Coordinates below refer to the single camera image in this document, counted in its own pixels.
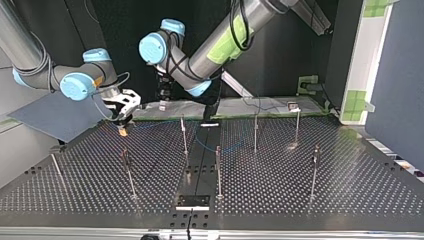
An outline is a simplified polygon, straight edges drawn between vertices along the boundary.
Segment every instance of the small metal block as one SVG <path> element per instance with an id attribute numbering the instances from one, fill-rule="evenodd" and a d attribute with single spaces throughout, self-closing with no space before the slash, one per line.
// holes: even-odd
<path id="1" fill-rule="evenodd" d="M 209 203 L 209 195 L 181 195 L 176 209 L 178 211 L 209 211 Z"/>

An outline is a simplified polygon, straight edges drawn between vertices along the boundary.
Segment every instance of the perforated metal plate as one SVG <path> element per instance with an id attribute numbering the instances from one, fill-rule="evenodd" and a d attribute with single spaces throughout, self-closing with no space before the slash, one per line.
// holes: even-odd
<path id="1" fill-rule="evenodd" d="M 295 118 L 259 119 L 255 154 L 253 124 L 233 120 L 222 125 L 224 199 L 216 200 L 215 213 L 227 219 L 220 223 L 223 228 L 316 229 L 322 226 L 319 221 L 325 221 L 327 229 L 382 230 L 379 226 L 387 224 L 393 230 L 391 223 L 397 220 L 398 226 L 401 219 L 422 221 L 424 185 L 415 189 L 412 175 L 402 174 L 399 166 L 375 154 L 354 130 L 327 117 L 302 118 L 295 144 Z M 225 153 L 240 139 L 244 139 L 241 147 Z M 322 162 L 311 198 L 317 144 Z M 424 230 L 424 224 L 418 225 Z"/>
<path id="2" fill-rule="evenodd" d="M 189 144 L 196 126 L 196 122 L 186 122 Z M 120 154 L 124 147 L 132 159 L 131 173 L 138 199 L 131 198 L 129 177 L 123 170 Z M 105 124 L 58 155 L 57 161 L 63 179 L 53 163 L 47 165 L 1 199 L 0 211 L 41 215 L 106 214 L 130 219 L 145 214 L 167 217 L 186 166 L 181 125 L 179 121 L 139 123 L 128 137 L 120 137 L 116 126 Z"/>
<path id="3" fill-rule="evenodd" d="M 179 122 L 142 123 L 128 138 L 107 124 L 58 157 L 63 182 L 50 163 L 0 199 L 0 225 L 424 231 L 422 183 L 354 130 L 329 117 L 301 118 L 293 145 L 295 118 L 259 119 L 255 154 L 253 121 L 224 120 L 220 135 L 202 131 L 210 149 L 193 148 L 198 123 L 186 123 L 192 163 L 213 164 L 214 144 L 222 149 L 224 198 L 211 196 L 208 212 L 174 211 L 187 177 Z M 317 144 L 322 162 L 311 198 Z M 134 157 L 137 201 L 119 158 L 124 146 Z M 197 194 L 217 193 L 216 172 L 198 174 Z"/>

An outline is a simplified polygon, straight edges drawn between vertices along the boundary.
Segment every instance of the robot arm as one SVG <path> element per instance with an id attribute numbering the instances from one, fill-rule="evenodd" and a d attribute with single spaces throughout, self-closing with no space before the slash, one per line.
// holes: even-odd
<path id="1" fill-rule="evenodd" d="M 277 12 L 285 13 L 297 2 L 240 0 L 240 6 L 231 10 L 191 58 L 181 50 L 184 24 L 164 19 L 159 31 L 140 41 L 139 52 L 148 65 L 165 71 L 193 97 L 199 97 L 211 85 L 211 75 L 228 59 L 235 59 L 246 50 L 242 43 L 248 36 L 257 33 Z"/>
<path id="2" fill-rule="evenodd" d="M 132 113 L 140 97 L 131 90 L 120 90 L 112 60 L 105 49 L 92 49 L 83 54 L 80 67 L 54 65 L 42 42 L 20 21 L 10 0 L 0 0 L 0 47 L 14 65 L 14 79 L 34 89 L 49 89 L 81 101 L 100 94 L 113 115 L 121 135 L 126 136 Z"/>

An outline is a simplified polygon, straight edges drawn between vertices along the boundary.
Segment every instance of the black background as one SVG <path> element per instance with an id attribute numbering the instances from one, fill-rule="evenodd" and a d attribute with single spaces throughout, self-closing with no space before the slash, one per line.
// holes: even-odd
<path id="1" fill-rule="evenodd" d="M 317 0 L 334 24 L 339 0 Z M 129 71 L 124 87 L 138 92 L 143 102 L 156 100 L 157 80 L 138 52 L 140 39 L 160 27 L 163 18 L 186 25 L 183 50 L 188 56 L 203 43 L 229 11 L 228 0 L 16 0 L 19 12 L 39 35 L 58 64 L 78 66 L 82 53 L 106 47 L 118 73 Z M 300 76 L 327 76 L 332 35 L 317 36 L 294 12 L 276 15 L 255 36 L 252 48 L 226 69 L 258 96 L 294 96 Z M 175 84 L 176 99 L 190 96 Z M 237 97 L 224 84 L 223 97 Z"/>

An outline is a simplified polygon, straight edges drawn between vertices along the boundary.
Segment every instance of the vertical metal post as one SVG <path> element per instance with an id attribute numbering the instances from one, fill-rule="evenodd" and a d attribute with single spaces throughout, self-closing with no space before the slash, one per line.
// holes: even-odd
<path id="1" fill-rule="evenodd" d="M 216 147 L 216 170 L 218 172 L 218 199 L 222 199 L 224 196 L 222 195 L 221 189 L 221 147 Z"/>
<path id="2" fill-rule="evenodd" d="M 132 198 L 133 199 L 137 199 L 137 194 L 135 193 L 134 182 L 133 182 L 133 179 L 132 179 L 132 175 L 131 175 L 131 170 L 130 169 L 128 170 L 128 178 L 130 179 L 131 189 L 132 189 L 132 192 L 133 192 Z"/>
<path id="3" fill-rule="evenodd" d="M 184 115 L 181 117 L 181 131 L 183 132 L 183 139 L 184 139 L 184 154 L 188 155 L 188 150 L 187 150 L 187 136 L 186 136 L 186 128 L 184 126 Z"/>
<path id="4" fill-rule="evenodd" d="M 53 159 L 53 163 L 54 163 L 54 166 L 56 168 L 57 173 L 60 175 L 60 177 L 62 177 L 62 171 L 60 170 L 59 164 L 57 163 L 56 156 L 54 155 L 54 153 L 50 154 L 50 156 Z"/>
<path id="5" fill-rule="evenodd" d="M 315 198 L 315 195 L 314 195 L 314 193 L 315 193 L 315 182 L 316 182 L 318 167 L 319 167 L 320 162 L 321 162 L 321 149 L 320 149 L 320 146 L 318 144 L 315 146 L 312 161 L 313 161 L 313 164 L 314 164 L 314 176 L 312 177 L 312 189 L 311 189 L 311 196 L 310 196 L 310 200 L 309 200 L 309 209 L 312 207 L 312 201 Z"/>
<path id="6" fill-rule="evenodd" d="M 134 187 L 134 180 L 132 178 L 132 174 L 131 174 L 131 167 L 132 167 L 132 162 L 130 159 L 130 154 L 128 152 L 128 149 L 126 147 L 124 147 L 124 150 L 122 152 L 122 165 L 124 167 L 124 171 L 127 172 L 128 174 L 128 179 L 130 181 L 131 184 L 131 191 L 133 193 L 132 195 L 132 199 L 137 199 L 137 193 L 135 192 L 135 187 Z"/>
<path id="7" fill-rule="evenodd" d="M 294 142 L 295 142 L 296 144 L 297 144 L 297 140 L 298 140 L 298 138 L 299 138 L 300 112 L 301 112 L 301 110 L 300 110 L 300 108 L 298 108 L 298 111 L 297 111 L 297 120 L 296 120 L 296 136 L 295 136 L 295 139 L 294 139 Z"/>
<path id="8" fill-rule="evenodd" d="M 259 126 L 258 126 L 258 114 L 256 114 L 255 115 L 255 153 L 257 153 L 258 152 L 258 129 L 259 129 Z"/>

